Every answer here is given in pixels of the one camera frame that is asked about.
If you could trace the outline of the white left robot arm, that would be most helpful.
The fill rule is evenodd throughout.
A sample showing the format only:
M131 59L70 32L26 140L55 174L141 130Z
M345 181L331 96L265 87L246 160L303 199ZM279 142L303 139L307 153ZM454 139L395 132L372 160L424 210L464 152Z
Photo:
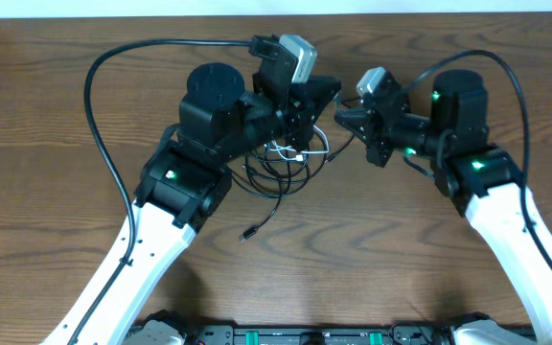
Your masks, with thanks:
M191 73L180 121L164 130L142 169L117 240L45 343L123 343L157 283L231 189L228 163L274 139L307 149L341 88L325 76L289 80L275 91L262 73L254 82L246 90L241 73L219 62Z

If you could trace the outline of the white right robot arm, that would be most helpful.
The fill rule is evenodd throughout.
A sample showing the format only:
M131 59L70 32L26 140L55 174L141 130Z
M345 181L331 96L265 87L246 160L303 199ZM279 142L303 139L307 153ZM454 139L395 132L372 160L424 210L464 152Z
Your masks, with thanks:
M523 171L488 141L488 92L480 75L447 70L433 83L428 117L411 113L393 75L368 70L356 87L357 108L334 119L383 167L392 153L423 157L440 193L483 238L507 274L531 321L535 340L552 344L552 234L541 218Z

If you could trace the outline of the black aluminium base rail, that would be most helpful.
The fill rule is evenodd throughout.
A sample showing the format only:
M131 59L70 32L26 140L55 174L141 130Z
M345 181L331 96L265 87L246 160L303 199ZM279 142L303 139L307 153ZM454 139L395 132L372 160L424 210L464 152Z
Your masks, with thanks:
M378 327L239 326L235 323L191 324L161 310L130 328L124 345L425 345L535 344L529 328L502 328L475 312L443 325L400 321Z

